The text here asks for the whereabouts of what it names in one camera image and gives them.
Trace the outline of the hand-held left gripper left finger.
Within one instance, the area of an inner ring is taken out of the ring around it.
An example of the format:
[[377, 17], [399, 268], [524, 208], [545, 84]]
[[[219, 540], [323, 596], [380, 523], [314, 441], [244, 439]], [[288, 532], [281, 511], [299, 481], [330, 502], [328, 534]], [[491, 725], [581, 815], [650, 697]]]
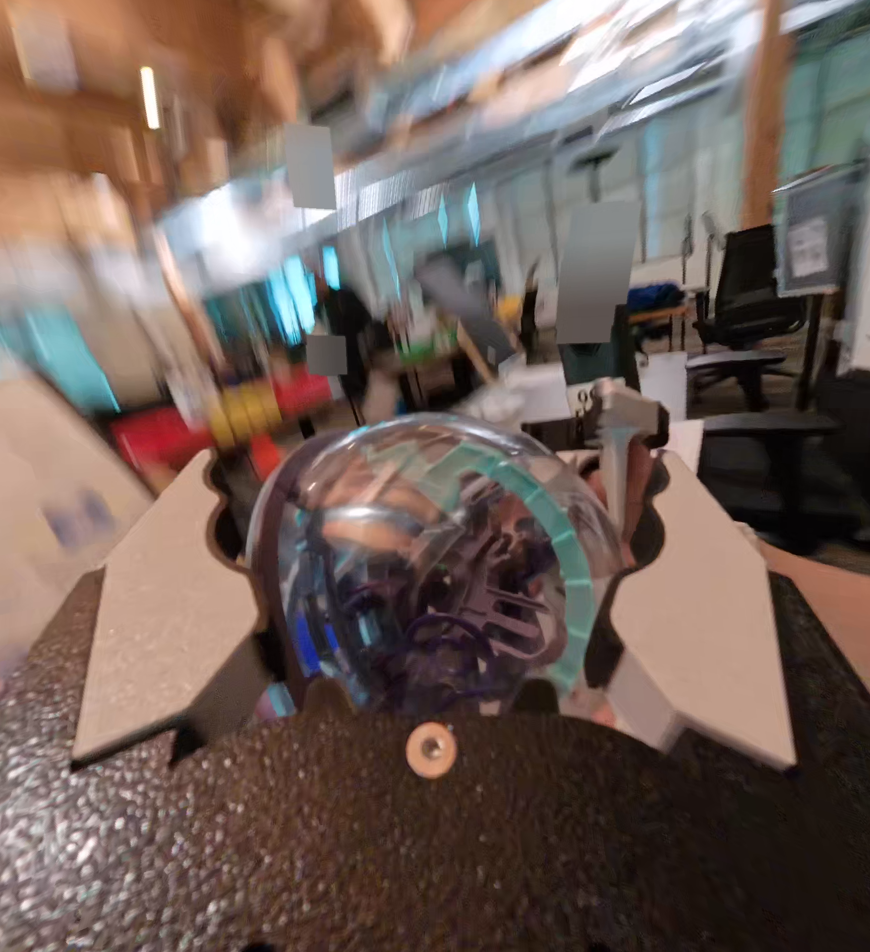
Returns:
[[198, 452], [105, 561], [73, 768], [166, 733], [205, 746], [266, 724], [267, 608], [218, 463]]

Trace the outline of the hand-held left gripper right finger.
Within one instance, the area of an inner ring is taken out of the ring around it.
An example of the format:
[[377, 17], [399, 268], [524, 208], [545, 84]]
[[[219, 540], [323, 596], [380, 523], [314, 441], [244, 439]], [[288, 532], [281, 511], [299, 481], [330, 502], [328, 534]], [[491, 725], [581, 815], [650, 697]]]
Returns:
[[675, 452], [644, 501], [647, 553], [603, 591], [585, 720], [655, 750], [688, 730], [765, 766], [798, 752], [768, 570], [758, 544]]

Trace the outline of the dark framed notice sign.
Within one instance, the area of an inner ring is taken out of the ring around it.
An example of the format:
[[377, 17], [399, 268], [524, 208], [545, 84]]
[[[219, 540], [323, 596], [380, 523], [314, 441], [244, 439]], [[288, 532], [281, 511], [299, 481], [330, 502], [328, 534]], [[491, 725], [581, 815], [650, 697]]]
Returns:
[[778, 297], [845, 289], [865, 171], [863, 162], [825, 166], [774, 191]]

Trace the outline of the clear plastic maze ball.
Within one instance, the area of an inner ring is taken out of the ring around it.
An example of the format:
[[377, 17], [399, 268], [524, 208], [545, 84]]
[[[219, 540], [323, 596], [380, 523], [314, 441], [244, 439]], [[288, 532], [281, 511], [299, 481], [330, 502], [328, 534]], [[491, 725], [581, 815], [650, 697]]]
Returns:
[[627, 566], [595, 462], [439, 413], [292, 450], [246, 539], [281, 656], [261, 717], [301, 712], [325, 681], [356, 710], [417, 720], [595, 720], [596, 620]]

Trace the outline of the black office chair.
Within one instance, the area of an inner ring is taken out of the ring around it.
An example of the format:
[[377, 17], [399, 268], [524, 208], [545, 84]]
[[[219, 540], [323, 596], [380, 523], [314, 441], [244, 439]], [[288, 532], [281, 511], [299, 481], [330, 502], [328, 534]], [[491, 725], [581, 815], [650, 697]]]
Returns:
[[827, 543], [870, 547], [870, 479], [835, 453], [839, 428], [798, 411], [709, 417], [698, 478], [775, 548], [809, 556]]
[[697, 300], [694, 326], [703, 351], [746, 351], [797, 333], [807, 320], [805, 297], [778, 295], [773, 225], [726, 234], [714, 296], [705, 292]]

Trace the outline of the red yellow box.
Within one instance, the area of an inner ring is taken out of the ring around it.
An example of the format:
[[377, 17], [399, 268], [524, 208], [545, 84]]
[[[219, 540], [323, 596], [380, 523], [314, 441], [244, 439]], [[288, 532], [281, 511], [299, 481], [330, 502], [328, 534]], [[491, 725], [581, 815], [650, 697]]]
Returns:
[[204, 449], [233, 451], [299, 422], [333, 402], [332, 387], [332, 379], [299, 364], [282, 379], [257, 378], [214, 391], [189, 416], [171, 405], [121, 415], [109, 427], [132, 468], [158, 464], [180, 470]]

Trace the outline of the person's right forearm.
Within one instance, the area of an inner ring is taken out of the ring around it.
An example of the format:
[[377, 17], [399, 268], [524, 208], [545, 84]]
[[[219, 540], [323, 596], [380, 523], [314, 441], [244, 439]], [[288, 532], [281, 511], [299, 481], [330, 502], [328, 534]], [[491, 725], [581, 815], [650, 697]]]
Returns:
[[824, 565], [758, 541], [774, 572], [808, 601], [870, 694], [870, 576]]

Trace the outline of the person's right hand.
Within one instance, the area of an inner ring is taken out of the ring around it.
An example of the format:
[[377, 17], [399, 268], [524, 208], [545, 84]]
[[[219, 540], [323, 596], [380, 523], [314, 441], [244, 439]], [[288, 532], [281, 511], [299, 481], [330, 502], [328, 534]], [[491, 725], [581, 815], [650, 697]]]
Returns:
[[655, 504], [667, 488], [663, 462], [649, 448], [633, 447], [628, 456], [622, 530], [624, 559], [631, 570], [653, 563], [663, 548], [665, 528]]

